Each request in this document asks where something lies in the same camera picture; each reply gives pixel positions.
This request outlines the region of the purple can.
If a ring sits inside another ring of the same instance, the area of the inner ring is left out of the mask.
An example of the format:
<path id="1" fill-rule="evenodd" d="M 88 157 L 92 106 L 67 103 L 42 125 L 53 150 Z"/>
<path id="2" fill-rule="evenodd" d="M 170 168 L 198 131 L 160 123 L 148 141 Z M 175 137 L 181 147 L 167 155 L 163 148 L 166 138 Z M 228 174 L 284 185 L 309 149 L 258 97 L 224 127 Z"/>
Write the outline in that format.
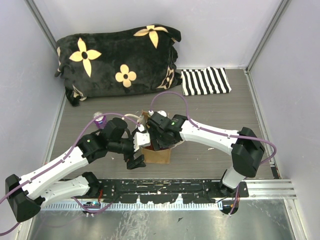
<path id="1" fill-rule="evenodd" d="M 98 129 L 103 129 L 107 123 L 107 117 L 102 112 L 96 112 L 93 114 L 94 123 Z"/>

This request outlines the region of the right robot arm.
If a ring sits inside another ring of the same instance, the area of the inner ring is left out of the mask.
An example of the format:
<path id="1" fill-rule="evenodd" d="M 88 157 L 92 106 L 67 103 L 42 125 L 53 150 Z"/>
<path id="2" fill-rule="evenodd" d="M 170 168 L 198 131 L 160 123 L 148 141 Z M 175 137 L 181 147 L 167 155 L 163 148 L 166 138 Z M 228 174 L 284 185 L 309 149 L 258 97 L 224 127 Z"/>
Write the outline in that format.
<path id="1" fill-rule="evenodd" d="M 182 142 L 194 142 L 220 150 L 232 159 L 219 182 L 225 197 L 235 195 L 245 178 L 256 176 L 265 148 L 255 133 L 247 127 L 240 131 L 205 125 L 184 115 L 169 118 L 165 111 L 149 111 L 146 127 L 155 150 L 169 149 Z"/>

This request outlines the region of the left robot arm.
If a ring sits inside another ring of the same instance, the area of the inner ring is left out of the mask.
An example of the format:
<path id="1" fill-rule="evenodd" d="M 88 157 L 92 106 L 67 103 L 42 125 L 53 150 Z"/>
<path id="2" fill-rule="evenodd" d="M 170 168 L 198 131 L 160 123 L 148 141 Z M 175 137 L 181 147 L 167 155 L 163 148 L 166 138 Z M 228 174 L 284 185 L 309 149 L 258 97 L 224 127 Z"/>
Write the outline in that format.
<path id="1" fill-rule="evenodd" d="M 92 172 L 85 172 L 72 180 L 60 180 L 109 152 L 123 155 L 129 170 L 144 167 L 144 156 L 135 157 L 143 145 L 150 145 L 150 135 L 143 125 L 138 123 L 130 132 L 123 119 L 114 117 L 104 128 L 82 135 L 65 153 L 46 165 L 22 176 L 8 176 L 5 179 L 5 200 L 15 220 L 21 223 L 33 218 L 52 202 L 77 196 L 95 198 L 101 185 Z"/>

